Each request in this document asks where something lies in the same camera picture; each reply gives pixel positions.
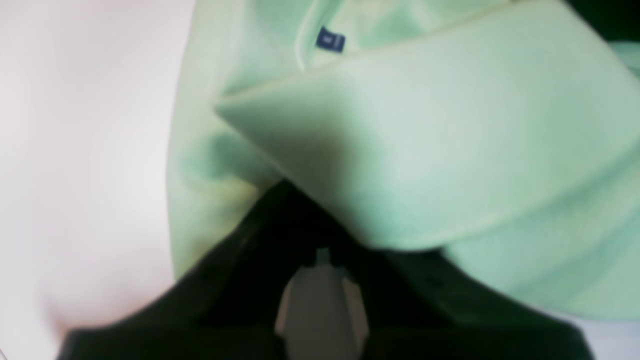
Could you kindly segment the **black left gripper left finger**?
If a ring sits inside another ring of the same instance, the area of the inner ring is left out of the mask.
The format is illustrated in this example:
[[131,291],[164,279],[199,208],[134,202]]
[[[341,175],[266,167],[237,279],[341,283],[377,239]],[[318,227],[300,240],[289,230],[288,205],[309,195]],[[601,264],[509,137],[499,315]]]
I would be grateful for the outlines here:
[[159,299],[99,328],[72,330],[60,360],[285,360],[275,332],[282,294],[315,262],[330,216],[289,182]]

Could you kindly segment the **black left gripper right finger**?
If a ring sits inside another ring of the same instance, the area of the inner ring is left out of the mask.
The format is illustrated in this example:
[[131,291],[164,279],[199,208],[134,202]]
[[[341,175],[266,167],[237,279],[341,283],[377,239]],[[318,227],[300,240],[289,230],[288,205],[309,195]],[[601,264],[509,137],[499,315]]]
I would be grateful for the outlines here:
[[361,292],[368,323],[363,360],[592,360],[576,326],[473,280],[439,250],[369,250],[330,244]]

